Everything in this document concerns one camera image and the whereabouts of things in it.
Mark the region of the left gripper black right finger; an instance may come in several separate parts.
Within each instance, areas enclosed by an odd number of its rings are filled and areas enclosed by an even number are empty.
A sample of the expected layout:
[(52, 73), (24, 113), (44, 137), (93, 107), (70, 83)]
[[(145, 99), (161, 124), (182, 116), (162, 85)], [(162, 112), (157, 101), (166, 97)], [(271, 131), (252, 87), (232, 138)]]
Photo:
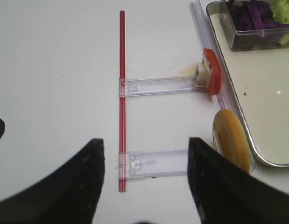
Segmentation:
[(187, 177), (203, 224), (289, 224), (289, 194), (236, 167), (197, 137)]

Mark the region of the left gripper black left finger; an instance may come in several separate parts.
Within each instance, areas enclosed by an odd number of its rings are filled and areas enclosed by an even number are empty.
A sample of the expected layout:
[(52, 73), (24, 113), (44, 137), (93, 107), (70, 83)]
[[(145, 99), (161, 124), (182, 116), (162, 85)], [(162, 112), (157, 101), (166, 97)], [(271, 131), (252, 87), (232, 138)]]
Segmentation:
[(55, 172), (0, 201), (0, 224), (91, 224), (104, 175), (104, 142), (92, 139)]

